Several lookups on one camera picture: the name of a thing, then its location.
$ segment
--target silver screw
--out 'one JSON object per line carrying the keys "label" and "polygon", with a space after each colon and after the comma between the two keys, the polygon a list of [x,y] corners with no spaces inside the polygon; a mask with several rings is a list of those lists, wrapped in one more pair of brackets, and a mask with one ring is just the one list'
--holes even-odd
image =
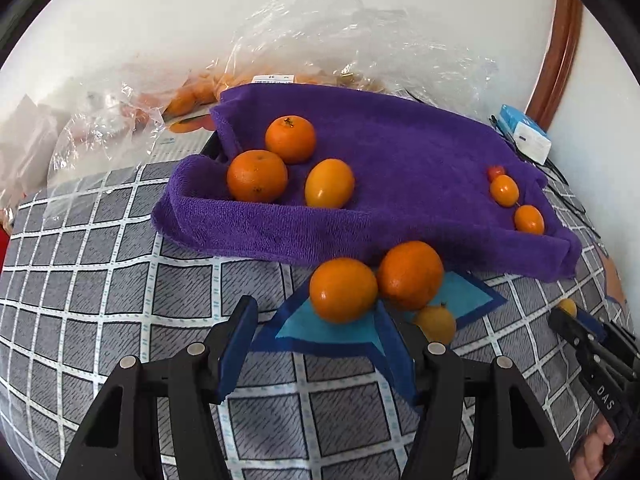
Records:
{"label": "silver screw", "polygon": [[513,361],[509,359],[506,355],[501,355],[495,360],[495,363],[500,367],[508,370],[513,366]]}
{"label": "silver screw", "polygon": [[433,355],[442,355],[447,351],[442,343],[429,343],[429,346],[427,346],[427,350],[430,354]]}
{"label": "silver screw", "polygon": [[125,355],[122,359],[120,359],[120,367],[124,368],[125,370],[127,368],[131,368],[134,364],[136,364],[136,358],[133,357],[133,355]]}
{"label": "silver screw", "polygon": [[200,355],[204,352],[204,345],[202,343],[191,343],[187,346],[187,354]]}

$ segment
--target white wall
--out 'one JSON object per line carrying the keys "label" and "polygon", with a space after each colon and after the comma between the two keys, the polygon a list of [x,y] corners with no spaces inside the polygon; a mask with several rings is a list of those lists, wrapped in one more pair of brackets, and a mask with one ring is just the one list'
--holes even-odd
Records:
{"label": "white wall", "polygon": [[575,64],[549,136],[551,155],[615,260],[640,326],[640,86],[585,10]]}
{"label": "white wall", "polygon": [[[71,75],[139,55],[206,63],[268,0],[53,0],[0,72],[0,119],[28,92],[39,101]],[[446,25],[437,38],[494,58],[490,102],[524,108],[548,40],[555,0],[377,0],[418,6]]]}

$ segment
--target gray plaid fabric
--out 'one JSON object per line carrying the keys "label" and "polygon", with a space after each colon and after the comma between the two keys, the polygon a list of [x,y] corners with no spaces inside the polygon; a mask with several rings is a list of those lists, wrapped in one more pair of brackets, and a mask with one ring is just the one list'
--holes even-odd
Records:
{"label": "gray plaid fabric", "polygon": [[[300,269],[242,258],[203,258],[156,234],[150,210],[174,163],[141,168],[113,186],[106,174],[82,191],[91,210],[43,230],[48,200],[21,207],[0,276],[1,429],[37,479],[53,480],[74,432],[120,357],[171,356],[226,319],[252,294],[265,322],[308,276]],[[570,190],[552,184],[577,203]],[[73,187],[60,193],[73,193]],[[478,275],[508,302],[459,331],[460,355],[513,358],[544,407],[564,449],[586,432],[596,409],[577,379],[571,348],[559,344],[546,313],[571,297],[625,326],[604,298],[602,264],[587,228],[555,195],[548,198],[582,240],[575,280]],[[365,358],[250,353],[236,390],[212,415],[234,480],[397,479],[418,415]],[[455,478],[465,479],[474,403],[465,401]],[[162,463],[177,478],[168,403],[159,403]]]}

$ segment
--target human hand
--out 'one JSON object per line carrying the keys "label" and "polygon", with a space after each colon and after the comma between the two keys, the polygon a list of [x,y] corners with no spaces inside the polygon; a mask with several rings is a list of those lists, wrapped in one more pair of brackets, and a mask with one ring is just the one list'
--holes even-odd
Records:
{"label": "human hand", "polygon": [[604,447],[613,442],[613,430],[602,414],[596,417],[594,430],[584,439],[571,470],[575,480],[593,480],[604,467]]}

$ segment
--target purple cloth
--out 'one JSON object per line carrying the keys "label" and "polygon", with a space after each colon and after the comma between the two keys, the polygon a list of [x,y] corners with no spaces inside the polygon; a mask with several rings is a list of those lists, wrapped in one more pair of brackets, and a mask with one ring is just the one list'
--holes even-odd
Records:
{"label": "purple cloth", "polygon": [[[230,89],[212,114],[230,159],[263,149],[267,126],[287,114],[310,120],[318,145],[310,162],[288,167],[277,204],[235,202],[226,164],[185,158],[152,214],[158,231],[183,247],[312,266],[338,256],[376,264],[400,242],[424,240],[449,267],[545,281],[575,274],[580,241],[546,200],[545,176],[484,124],[397,97],[297,84]],[[356,189],[344,209],[304,206],[306,175],[324,158],[353,170]],[[486,176],[494,164],[517,182],[520,203],[540,210],[545,236],[517,232],[515,208],[494,202]]]}

